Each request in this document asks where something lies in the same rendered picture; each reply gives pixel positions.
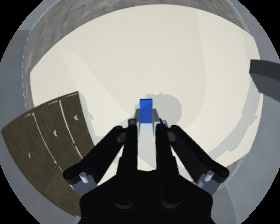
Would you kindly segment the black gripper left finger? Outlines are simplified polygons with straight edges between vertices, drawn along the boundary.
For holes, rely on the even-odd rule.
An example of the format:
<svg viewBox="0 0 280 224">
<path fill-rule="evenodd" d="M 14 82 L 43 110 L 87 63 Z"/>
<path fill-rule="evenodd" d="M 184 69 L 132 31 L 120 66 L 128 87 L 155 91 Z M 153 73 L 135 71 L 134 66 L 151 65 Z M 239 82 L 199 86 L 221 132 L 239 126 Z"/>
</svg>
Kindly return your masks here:
<svg viewBox="0 0 280 224">
<path fill-rule="evenodd" d="M 111 200 L 121 209 L 129 209 L 135 204 L 139 116 L 140 109 L 136 109 L 134 118 L 128 119 L 127 128 L 119 125 L 112 128 L 80 162 L 63 172 L 63 178 L 80 198 L 97 187 L 124 145 L 112 185 Z"/>
</svg>

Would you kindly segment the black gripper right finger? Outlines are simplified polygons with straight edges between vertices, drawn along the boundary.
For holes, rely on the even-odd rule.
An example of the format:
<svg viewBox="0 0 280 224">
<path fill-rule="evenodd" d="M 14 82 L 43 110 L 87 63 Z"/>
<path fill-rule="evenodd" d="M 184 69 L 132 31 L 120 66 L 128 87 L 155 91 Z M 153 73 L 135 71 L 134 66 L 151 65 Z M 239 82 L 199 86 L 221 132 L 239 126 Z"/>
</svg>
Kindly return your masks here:
<svg viewBox="0 0 280 224">
<path fill-rule="evenodd" d="M 183 182 L 180 179 L 176 157 L 173 156 L 172 149 L 196 186 L 213 196 L 229 176 L 229 170 L 212 160 L 178 125 L 166 127 L 159 118 L 156 108 L 153 108 L 152 113 L 156 169 L 159 169 L 160 175 L 161 205 L 165 208 L 175 208 L 185 197 Z"/>
</svg>

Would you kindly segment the brown wooden drawer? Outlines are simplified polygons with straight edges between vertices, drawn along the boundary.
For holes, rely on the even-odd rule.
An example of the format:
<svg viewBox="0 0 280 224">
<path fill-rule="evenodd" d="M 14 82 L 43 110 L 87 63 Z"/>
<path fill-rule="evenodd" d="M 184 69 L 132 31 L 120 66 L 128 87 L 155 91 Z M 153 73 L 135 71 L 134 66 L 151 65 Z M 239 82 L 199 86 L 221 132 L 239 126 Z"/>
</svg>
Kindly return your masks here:
<svg viewBox="0 0 280 224">
<path fill-rule="evenodd" d="M 31 115 L 14 124 L 5 132 L 8 142 L 22 168 L 41 188 L 55 166 L 38 138 Z"/>
<path fill-rule="evenodd" d="M 68 132 L 73 143 L 76 143 L 76 141 L 87 131 L 78 94 L 60 99 L 59 102 Z"/>
<path fill-rule="evenodd" d="M 63 178 L 63 172 L 56 170 L 43 192 L 61 207 L 81 217 L 80 196 Z"/>
<path fill-rule="evenodd" d="M 71 166 L 77 164 L 80 162 L 80 158 L 73 148 L 73 150 L 68 154 L 68 156 L 64 159 L 64 161 L 60 164 L 58 167 L 60 171 L 65 171 L 67 168 L 70 168 Z"/>
<path fill-rule="evenodd" d="M 83 159 L 87 153 L 94 148 L 89 133 L 87 133 L 75 147 L 81 156 L 81 159 Z"/>
<path fill-rule="evenodd" d="M 58 101 L 32 113 L 41 140 L 55 163 L 73 146 L 66 131 Z M 61 130 L 61 131 L 60 131 Z"/>
</svg>

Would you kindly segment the brown wooden chest of drawers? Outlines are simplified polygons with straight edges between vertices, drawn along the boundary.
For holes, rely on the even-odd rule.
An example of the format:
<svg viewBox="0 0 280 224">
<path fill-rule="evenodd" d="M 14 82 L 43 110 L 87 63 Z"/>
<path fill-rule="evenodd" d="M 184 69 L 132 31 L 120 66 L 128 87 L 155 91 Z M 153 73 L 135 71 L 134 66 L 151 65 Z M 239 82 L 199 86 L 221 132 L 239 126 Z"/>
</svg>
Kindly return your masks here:
<svg viewBox="0 0 280 224">
<path fill-rule="evenodd" d="M 10 153 L 12 159 L 14 160 L 15 164 L 17 165 L 17 167 L 19 168 L 19 170 L 21 171 L 21 173 L 22 173 L 22 174 L 25 176 L 25 178 L 30 182 L 30 184 L 31 184 L 40 194 L 42 194 L 47 200 L 49 200 L 51 203 L 53 203 L 54 205 L 56 205 L 57 207 L 59 207 L 60 209 L 62 209 L 63 211 L 69 213 L 70 215 L 72 215 L 72 216 L 74 216 L 74 217 L 76 216 L 75 214 L 73 214 L 73 213 L 71 214 L 70 211 L 66 210 L 65 208 L 63 209 L 63 207 L 61 207 L 60 205 L 58 206 L 58 204 L 55 204 L 56 202 L 55 202 L 55 201 L 53 202 L 52 199 L 49 198 L 49 196 L 48 196 L 48 197 L 47 197 L 47 195 L 45 196 L 45 193 L 43 194 L 43 189 L 45 188 L 46 184 L 48 183 L 48 181 L 50 180 L 50 178 L 52 177 L 52 175 L 55 173 L 55 171 L 56 171 L 56 170 L 59 170 L 58 167 L 59 167 L 60 164 L 64 161 L 64 159 L 68 156 L 68 154 L 73 150 L 73 148 L 74 148 L 75 151 L 77 152 L 77 154 L 78 154 L 80 160 L 82 160 L 81 157 L 80 157 L 80 155 L 79 155 L 79 153 L 78 153 L 78 151 L 76 150 L 75 146 L 80 142 L 80 140 L 81 140 L 87 133 L 89 133 L 89 130 L 88 130 L 88 127 L 87 127 L 85 118 L 84 118 L 84 114 L 83 114 L 83 110 L 82 110 L 80 98 L 79 98 L 80 107 L 81 107 L 81 111 L 82 111 L 82 114 L 83 114 L 83 118 L 84 118 L 84 121 L 85 121 L 85 124 L 86 124 L 86 127 L 87 127 L 87 131 L 76 141 L 76 143 L 73 143 L 73 141 L 72 141 L 72 139 L 71 139 L 71 137 L 70 137 L 70 134 L 69 134 L 69 132 L 68 132 L 68 129 L 67 129 L 67 127 L 66 127 L 66 124 L 65 124 L 65 121 L 64 121 L 64 118 L 63 118 L 63 114 L 62 114 L 62 111 L 61 111 L 60 103 L 59 103 L 59 99 L 62 99 L 62 98 L 64 98 L 64 97 L 68 97 L 68 96 L 71 96 L 71 95 L 75 95 L 75 93 L 78 94 L 78 98 L 79 98 L 79 93 L 78 93 L 78 91 L 72 92 L 72 93 L 69 93 L 69 94 L 66 94 L 66 95 L 64 95 L 64 96 L 57 97 L 57 98 L 55 98 L 55 99 L 53 99 L 53 100 L 50 100 L 50 101 L 48 101 L 48 102 L 45 102 L 45 103 L 42 104 L 42 105 L 40 104 L 40 105 L 36 106 L 35 108 L 31 109 L 30 111 L 28 111 L 28 112 L 26 112 L 26 113 L 24 113 L 24 114 L 18 116 L 15 120 L 12 120 L 11 123 L 8 123 L 7 126 L 4 127 L 4 128 L 1 130 L 2 137 L 3 137 L 3 139 L 4 139 L 4 142 L 5 142 L 5 144 L 6 144 L 6 147 L 7 147 L 8 151 L 9 151 L 9 153 Z M 51 104 L 52 102 L 54 103 L 54 102 L 57 102 L 57 101 L 58 101 L 60 113 L 61 113 L 61 116 L 62 116 L 64 125 L 65 125 L 65 128 L 66 128 L 66 131 L 67 131 L 68 136 L 69 136 L 69 138 L 70 138 L 70 140 L 71 140 L 71 142 L 72 142 L 72 144 L 73 144 L 73 146 L 68 150 L 68 152 L 67 152 L 67 153 L 62 157 L 62 159 L 58 162 L 58 164 L 57 164 L 57 163 L 54 163 L 53 159 L 51 158 L 51 156 L 49 155 L 47 149 L 45 148 L 45 146 L 44 146 L 44 144 L 43 144 L 43 142 L 42 142 L 42 140 L 41 140 L 41 137 L 40 137 L 40 135 L 39 135 L 39 133 L 38 133 L 38 130 L 37 130 L 37 128 L 36 128 L 36 125 L 35 125 L 35 122 L 34 122 L 34 119 L 33 119 L 33 115 L 32 115 L 32 112 L 33 112 L 33 111 L 35 111 L 35 110 L 37 110 L 37 109 L 39 109 L 39 108 L 41 108 L 41 107 L 43 107 L 43 106 L 45 106 L 45 105 Z M 31 115 L 31 119 L 32 119 L 34 128 L 35 128 L 35 130 L 36 130 L 36 133 L 37 133 L 37 135 L 38 135 L 38 138 L 39 138 L 39 140 L 40 140 L 40 142 L 41 142 L 41 144 L 42 144 L 44 150 L 46 151 L 48 157 L 50 158 L 50 160 L 52 161 L 52 163 L 53 163 L 54 166 L 55 166 L 54 169 L 52 170 L 52 172 L 49 174 L 49 176 L 48 176 L 47 179 L 45 180 L 45 182 L 43 183 L 43 185 L 41 186 L 41 188 L 39 188 L 39 187 L 32 181 L 32 179 L 31 179 L 28 175 L 26 176 L 27 173 L 26 173 L 25 171 L 23 171 L 24 169 L 23 169 L 22 167 L 20 167 L 21 165 L 20 165 L 20 163 L 18 163 L 19 161 L 15 158 L 15 157 L 16 157 L 15 154 L 12 153 L 13 151 L 12 151 L 12 149 L 10 148 L 10 146 L 8 145 L 9 142 L 8 142 L 7 137 L 5 136 L 6 134 L 4 134 L 4 132 L 5 132 L 9 127 L 11 127 L 14 123 L 16 123 L 17 121 L 19 121 L 19 120 L 22 119 L 23 117 L 28 116 L 28 114 Z M 89 133 L 89 136 L 90 136 L 90 133 Z M 5 139 L 5 138 L 6 138 L 6 139 Z M 91 136 L 90 136 L 90 138 L 91 138 Z M 6 140 L 7 140 L 7 141 L 6 141 Z M 91 138 L 91 141 L 92 141 L 92 138 Z M 8 142 L 8 143 L 7 143 L 7 142 Z M 93 143 L 93 141 L 92 141 L 92 143 Z M 93 143 L 93 146 L 94 146 L 94 143 Z M 94 146 L 94 147 L 95 147 L 95 146 Z M 10 149 L 11 149 L 11 150 L 10 150 Z M 15 157 L 14 157 L 13 155 L 14 155 Z M 15 159 L 16 159 L 18 162 L 17 162 Z M 20 166 L 19 166 L 19 165 L 20 165 Z M 22 170 L 21 168 L 22 168 L 23 170 Z M 59 170 L 59 171 L 60 171 L 60 170 Z M 24 173 L 24 172 L 25 172 L 25 173 Z M 30 179 L 31 179 L 31 180 L 30 180 Z M 33 183 L 32 183 L 31 181 L 32 181 Z"/>
</svg>

